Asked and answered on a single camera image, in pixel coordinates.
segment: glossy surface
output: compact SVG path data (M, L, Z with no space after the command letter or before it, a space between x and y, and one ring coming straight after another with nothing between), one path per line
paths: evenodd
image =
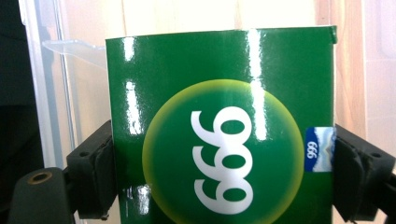
M122 223L331 223L331 173L304 172L303 141L333 125L333 42L333 27L107 40Z

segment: logo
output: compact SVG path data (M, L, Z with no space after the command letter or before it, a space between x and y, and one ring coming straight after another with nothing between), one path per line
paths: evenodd
M300 187L304 144L274 95L218 79L162 106L142 162L152 198L176 223L271 223Z

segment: green packaging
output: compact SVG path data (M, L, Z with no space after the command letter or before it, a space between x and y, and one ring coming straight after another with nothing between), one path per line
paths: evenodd
M122 223L331 223L335 28L106 41Z

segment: blue label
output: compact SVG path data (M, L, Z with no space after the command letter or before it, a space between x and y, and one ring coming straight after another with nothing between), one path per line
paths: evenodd
M332 170L334 141L334 127L315 127L306 130L304 169L307 172Z

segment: white number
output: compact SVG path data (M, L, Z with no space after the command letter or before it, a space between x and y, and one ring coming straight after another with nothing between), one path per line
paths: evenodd
M306 150L306 157L308 159L313 159L318 156L318 144L315 142L308 142L306 144L308 146L308 149Z
M194 190L198 199L210 210L221 214L238 214L245 211L253 200L253 189L244 179L250 172L253 159L250 151L244 146L251 134L251 121L248 113L235 106L229 106L220 110L213 120L213 132L205 130L200 121L201 111L192 111L191 126L195 133L205 142L218 147L215 155L215 165L211 166L204 162L201 156L203 147L193 147L192 156L198 169L206 176L219 181L216 188L216 199L206 196L203 191L203 179L197 179ZM226 121L237 120L244 124L241 133L224 133L221 125ZM241 156L245 164L239 168L228 168L223 165L224 158L232 155ZM224 198L224 192L228 189L241 189L246 193L243 200L230 202Z

